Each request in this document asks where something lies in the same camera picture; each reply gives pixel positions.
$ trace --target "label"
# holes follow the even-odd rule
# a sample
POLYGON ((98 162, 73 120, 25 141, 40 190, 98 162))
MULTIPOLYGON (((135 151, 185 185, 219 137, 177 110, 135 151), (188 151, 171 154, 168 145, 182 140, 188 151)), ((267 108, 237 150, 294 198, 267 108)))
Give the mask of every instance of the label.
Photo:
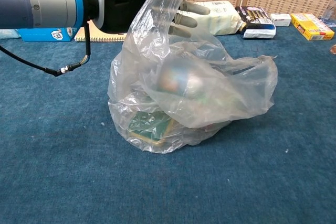
POLYGON ((299 13, 299 14, 294 14, 293 16, 294 16, 298 21, 308 21, 308 19, 305 17, 304 14, 299 13))
POLYGON ((332 35, 325 35, 323 39, 332 39, 332 35))
POLYGON ((242 31, 243 30, 243 28, 246 26, 246 23, 244 22, 244 23, 242 23, 242 25, 240 26, 240 28, 239 28, 239 30, 240 31, 242 31))
POLYGON ((222 5, 225 4, 224 1, 213 2, 212 5, 222 5))
POLYGON ((216 13, 225 13, 226 12, 226 8, 213 8, 211 9, 212 12, 216 12, 216 13))
POLYGON ((306 31, 301 25, 298 25, 297 29, 298 29, 302 34, 304 34, 305 31, 306 31))
POLYGON ((313 35, 311 37, 311 40, 321 40, 324 38, 324 35, 313 35))
POLYGON ((260 18, 259 22, 261 24, 272 24, 272 21, 270 19, 268 19, 268 18, 260 18))
POLYGON ((67 29, 68 35, 71 37, 73 35, 72 28, 68 27, 67 29))
POLYGON ((58 29, 57 31, 52 31, 51 35, 56 40, 63 40, 63 34, 61 29, 58 29))

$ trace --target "blue box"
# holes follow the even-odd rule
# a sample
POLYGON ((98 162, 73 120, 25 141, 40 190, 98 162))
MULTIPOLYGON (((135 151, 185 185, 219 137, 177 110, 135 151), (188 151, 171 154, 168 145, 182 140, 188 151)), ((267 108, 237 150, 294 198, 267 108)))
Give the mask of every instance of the blue box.
POLYGON ((72 41, 78 32, 78 28, 29 28, 19 29, 18 32, 22 40, 26 42, 59 42, 72 41))

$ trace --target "clear plastic bag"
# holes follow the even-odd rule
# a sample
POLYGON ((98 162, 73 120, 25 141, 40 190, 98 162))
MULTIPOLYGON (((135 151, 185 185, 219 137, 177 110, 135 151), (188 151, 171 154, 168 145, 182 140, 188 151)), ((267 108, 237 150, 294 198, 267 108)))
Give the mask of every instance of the clear plastic bag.
POLYGON ((209 33, 169 35, 182 0, 147 0, 111 64, 109 109, 118 132, 144 151, 196 145, 232 120, 273 105, 269 56, 234 60, 209 33))

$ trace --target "robot finger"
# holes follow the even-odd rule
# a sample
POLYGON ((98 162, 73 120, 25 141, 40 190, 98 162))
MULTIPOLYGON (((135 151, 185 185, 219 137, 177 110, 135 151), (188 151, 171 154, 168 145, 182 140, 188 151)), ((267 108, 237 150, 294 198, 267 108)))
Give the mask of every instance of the robot finger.
POLYGON ((191 37, 191 33, 190 32, 188 32, 185 29, 176 27, 174 25, 171 25, 169 27, 168 34, 170 34, 170 35, 176 35, 176 36, 180 36, 180 37, 184 37, 184 38, 190 38, 191 37))
POLYGON ((197 21, 193 18, 176 13, 173 22, 177 25, 187 26, 194 28, 197 26, 197 21))
POLYGON ((201 5, 191 3, 191 2, 186 1, 186 0, 182 1, 181 5, 180 5, 180 10, 184 10, 186 12, 197 13, 197 14, 201 14, 201 15, 208 15, 210 13, 209 8, 207 8, 205 6, 201 6, 201 5))

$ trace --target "carpet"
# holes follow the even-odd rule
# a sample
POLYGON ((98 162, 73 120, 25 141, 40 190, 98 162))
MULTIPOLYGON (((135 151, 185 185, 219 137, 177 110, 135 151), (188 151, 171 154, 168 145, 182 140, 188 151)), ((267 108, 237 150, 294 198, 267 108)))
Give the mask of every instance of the carpet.
MULTIPOLYGON (((294 27, 271 40, 221 36, 233 58, 277 56, 275 105, 196 146, 142 152, 115 130, 111 60, 55 78, 0 53, 0 223, 336 223, 336 56, 294 27)), ((79 42, 0 40, 58 69, 79 42)))

